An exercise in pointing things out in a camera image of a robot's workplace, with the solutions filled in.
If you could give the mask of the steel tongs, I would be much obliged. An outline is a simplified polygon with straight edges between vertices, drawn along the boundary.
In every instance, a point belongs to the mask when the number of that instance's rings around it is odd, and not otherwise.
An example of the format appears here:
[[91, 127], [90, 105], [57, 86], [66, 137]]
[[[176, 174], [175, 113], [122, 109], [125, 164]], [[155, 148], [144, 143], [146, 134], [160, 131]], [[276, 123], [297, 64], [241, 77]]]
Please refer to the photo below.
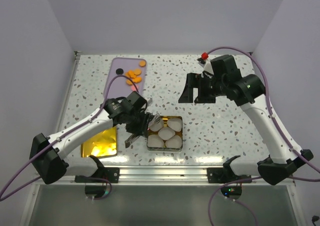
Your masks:
[[153, 99], [147, 98], [145, 107], [134, 110], [134, 113], [131, 114], [133, 120], [125, 126], [126, 132], [131, 134], [129, 138], [124, 141], [125, 148], [129, 148], [139, 137], [148, 138], [149, 128], [161, 118], [158, 113], [152, 114], [146, 111], [147, 107], [152, 103]]

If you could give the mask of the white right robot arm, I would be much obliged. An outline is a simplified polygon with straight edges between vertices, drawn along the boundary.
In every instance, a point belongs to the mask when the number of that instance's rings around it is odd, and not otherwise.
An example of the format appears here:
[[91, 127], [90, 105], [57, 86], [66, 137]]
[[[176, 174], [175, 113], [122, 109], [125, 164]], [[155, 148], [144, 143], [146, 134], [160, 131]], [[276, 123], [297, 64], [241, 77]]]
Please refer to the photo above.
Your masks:
[[242, 76], [231, 55], [212, 60], [203, 54], [198, 58], [203, 72], [188, 73], [179, 98], [179, 103], [215, 103], [218, 96], [225, 96], [235, 102], [250, 118], [265, 142], [269, 155], [259, 162], [240, 161], [234, 156], [223, 163], [220, 169], [208, 169], [208, 181], [228, 183], [260, 176], [270, 185], [276, 185], [290, 177], [314, 155], [309, 149], [302, 149], [290, 136], [284, 125], [271, 112], [271, 103], [261, 79], [249, 74]]

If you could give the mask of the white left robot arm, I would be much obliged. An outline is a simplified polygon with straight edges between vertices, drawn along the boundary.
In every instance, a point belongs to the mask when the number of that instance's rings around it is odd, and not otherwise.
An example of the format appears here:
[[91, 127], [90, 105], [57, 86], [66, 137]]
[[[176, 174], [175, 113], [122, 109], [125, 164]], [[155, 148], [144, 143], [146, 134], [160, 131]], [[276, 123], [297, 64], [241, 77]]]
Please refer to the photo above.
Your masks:
[[125, 125], [130, 137], [125, 146], [139, 137], [148, 137], [148, 130], [160, 120], [159, 114], [147, 112], [147, 101], [139, 93], [127, 97], [106, 99], [85, 119], [64, 131], [50, 136], [42, 133], [33, 138], [30, 160], [45, 184], [52, 184], [64, 176], [80, 176], [92, 182], [107, 178], [106, 168], [96, 156], [73, 159], [71, 153], [93, 136], [117, 125]]

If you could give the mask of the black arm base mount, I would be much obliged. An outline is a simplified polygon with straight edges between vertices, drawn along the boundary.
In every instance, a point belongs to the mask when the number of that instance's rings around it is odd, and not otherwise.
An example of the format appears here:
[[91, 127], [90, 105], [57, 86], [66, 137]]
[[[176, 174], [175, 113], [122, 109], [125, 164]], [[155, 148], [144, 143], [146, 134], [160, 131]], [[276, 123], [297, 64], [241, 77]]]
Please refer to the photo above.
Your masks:
[[94, 161], [97, 169], [93, 174], [89, 176], [84, 175], [76, 175], [74, 181], [76, 183], [94, 183], [100, 182], [99, 179], [106, 179], [111, 183], [118, 183], [120, 176], [120, 168], [119, 167], [105, 167], [102, 162], [95, 156], [91, 155], [87, 157], [87, 159], [91, 159]]

